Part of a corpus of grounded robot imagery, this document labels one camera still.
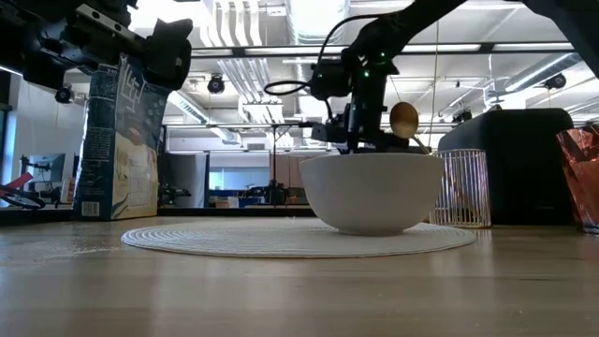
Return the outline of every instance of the cable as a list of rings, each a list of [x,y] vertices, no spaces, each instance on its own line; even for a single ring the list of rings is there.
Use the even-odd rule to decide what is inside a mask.
[[[21,207],[25,210],[39,210],[46,207],[46,203],[42,199],[33,196],[31,193],[23,192],[15,188],[4,186],[2,184],[0,184],[0,191],[5,192],[5,194],[2,195],[2,197],[0,198],[12,206]],[[35,205],[22,203],[21,199],[28,199],[29,201],[33,201]]]
[[[395,90],[395,95],[397,95],[397,99],[399,99],[401,102],[402,97],[400,96],[400,92],[397,90],[397,87],[395,86],[395,81],[393,79],[391,79],[391,84],[393,84],[393,89]]]
[[[432,83],[432,112],[431,112],[431,132],[429,134],[429,147],[432,140],[432,121],[434,119],[434,103],[437,97],[437,69],[439,66],[439,22],[437,21],[437,43],[435,44],[434,52],[434,82]]]
[[[333,119],[333,109],[330,107],[330,103],[328,99],[325,99],[325,104],[327,105],[327,115],[329,116],[329,120]]]
[[[274,88],[274,87],[281,86],[281,85],[289,85],[289,84],[299,85],[299,87],[291,89],[291,90],[287,90],[287,91],[281,92],[281,93],[275,93],[270,90],[270,88]],[[295,80],[276,81],[276,82],[271,82],[271,83],[267,84],[264,87],[264,92],[269,95],[274,95],[274,96],[291,95],[291,94],[295,94],[296,92],[300,91],[301,89],[303,89],[305,87],[309,87],[309,86],[311,86],[311,84],[309,82],[305,82],[305,81],[295,81]]]
[[[318,61],[316,61],[316,64],[320,65],[320,61],[322,61],[322,57],[325,54],[325,48],[327,47],[327,44],[329,44],[330,38],[333,36],[333,34],[335,34],[337,29],[341,28],[341,26],[343,26],[344,24],[346,24],[348,22],[352,22],[355,20],[378,19],[378,18],[382,17],[383,15],[387,15],[387,14],[388,13],[357,15],[357,16],[353,16],[351,18],[343,19],[339,23],[335,24],[333,29],[331,29],[329,34],[327,35],[327,38],[325,38],[325,42],[323,42],[322,47],[320,48],[320,53],[318,54]]]

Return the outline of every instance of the wooden table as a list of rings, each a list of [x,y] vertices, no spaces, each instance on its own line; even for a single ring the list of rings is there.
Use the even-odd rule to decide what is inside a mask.
[[[0,336],[599,336],[599,240],[572,227],[499,227],[458,249],[350,259],[120,242],[191,221],[218,219],[3,228]]]

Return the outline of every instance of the security camera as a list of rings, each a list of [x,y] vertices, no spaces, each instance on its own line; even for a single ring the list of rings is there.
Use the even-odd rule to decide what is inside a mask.
[[[63,88],[58,89],[56,95],[54,95],[54,99],[56,102],[61,104],[70,104],[73,102],[73,91],[71,90],[71,85],[67,84]]]
[[[212,74],[212,78],[208,82],[208,91],[215,95],[222,94],[225,91],[222,74]]]
[[[567,79],[563,74],[558,74],[543,83],[543,86],[548,90],[562,89],[567,83]]]

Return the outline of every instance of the cardboard box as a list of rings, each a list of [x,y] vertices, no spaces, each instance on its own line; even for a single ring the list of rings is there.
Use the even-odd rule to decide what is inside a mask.
[[[156,151],[169,94],[126,55],[92,76],[73,205],[79,218],[156,215]]]

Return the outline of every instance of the ceiling pipe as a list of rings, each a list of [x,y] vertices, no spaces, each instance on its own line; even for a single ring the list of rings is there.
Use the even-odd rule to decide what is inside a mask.
[[[586,102],[578,103],[573,106],[566,108],[570,116],[575,116],[578,114],[585,113],[586,111],[592,110],[599,106],[599,97],[595,97],[587,100]]]
[[[243,0],[234,0],[233,3],[235,4],[235,38],[237,39],[237,41],[239,42],[239,44],[241,46],[246,47],[246,46],[249,46],[249,42],[247,40],[247,35],[245,34],[245,18],[244,18],[245,6],[243,5]],[[261,65],[258,64],[256,59],[244,59],[244,60],[241,60],[241,62],[245,63],[246,65],[248,65],[250,67],[250,69],[252,69],[252,72],[254,73],[254,77],[256,77],[256,80],[258,82],[257,86],[254,82],[254,77],[252,76],[252,74],[250,74],[249,71],[247,71],[247,66],[244,66],[242,71],[243,71],[244,75],[248,78],[248,81],[251,82],[250,83],[251,86],[255,87],[257,93],[262,96],[261,101],[266,101],[266,102],[276,101],[275,97],[270,97],[269,95],[266,95],[263,92],[263,88],[268,83],[264,82],[264,80],[260,76],[260,70],[258,68]]]
[[[193,118],[195,121],[200,123],[201,125],[206,125],[210,118],[206,111],[198,106],[197,104],[192,103],[193,100],[189,99],[182,92],[172,92],[168,96],[168,102],[174,104],[177,108],[187,114],[189,117]],[[219,128],[211,128],[211,131],[214,135],[218,136],[223,142],[226,143],[241,143],[241,136],[238,133],[233,133],[226,129]]]
[[[207,8],[207,11],[209,13],[207,14],[207,20],[199,26],[199,38],[204,47],[223,47],[223,41],[218,36],[218,29],[216,27],[216,6]],[[250,93],[240,85],[241,80],[234,74],[230,60],[217,60],[216,64],[231,81],[241,99],[245,102],[250,102],[252,100]]]
[[[230,5],[228,3],[228,0],[220,0],[220,4],[221,4],[221,25],[220,25],[220,34],[221,34],[221,38],[223,39],[223,42],[225,43],[226,46],[228,47],[233,47],[235,46],[235,43],[233,42],[233,38],[231,37],[231,31],[230,31]],[[250,95],[253,99],[253,102],[260,102],[260,94],[256,88],[256,85],[254,84],[254,81],[252,80],[252,77],[250,76],[250,74],[247,72],[247,69],[245,68],[245,66],[243,65],[243,61],[239,60],[239,59],[233,59],[232,60],[232,70],[234,73],[236,73],[236,75],[238,75],[239,78],[241,78],[241,86],[244,86],[246,88],[249,89],[250,91]]]
[[[349,16],[349,0],[285,0],[289,39],[294,45],[321,45],[330,29]],[[343,44],[342,26],[330,38],[329,45]],[[298,65],[298,79],[312,77],[310,65]]]
[[[492,38],[493,35],[497,33],[503,26],[505,26],[522,7],[524,6],[522,4],[519,4],[519,6],[511,8],[512,10],[510,10],[509,13],[505,14],[499,21],[497,21],[497,23],[492,25],[492,27],[480,38],[480,41],[484,42]],[[490,87],[494,87],[496,85],[498,79],[495,79],[493,77],[492,55],[489,55],[489,73],[490,79],[485,78],[477,85],[475,85],[474,88],[471,88],[468,92],[456,98],[454,101],[449,103],[449,105],[447,105],[444,109],[439,110],[437,116],[442,117],[445,113],[447,113],[448,110],[452,110],[451,113],[453,113],[453,110],[460,109],[460,107],[475,101],[480,96],[485,95]]]
[[[507,80],[504,84],[504,92],[498,94],[509,95],[521,92],[524,89],[528,89],[560,74],[567,68],[575,66],[580,62],[582,62],[582,57],[575,52],[565,55],[548,56],[534,66]]]
[[[262,46],[262,38],[260,37],[260,13],[258,12],[258,0],[248,0],[248,5],[250,8],[250,39],[252,40],[252,45]],[[268,83],[270,83],[269,67],[265,58],[260,58],[256,61],[259,64],[256,76],[258,77],[260,85],[262,88],[264,88]]]

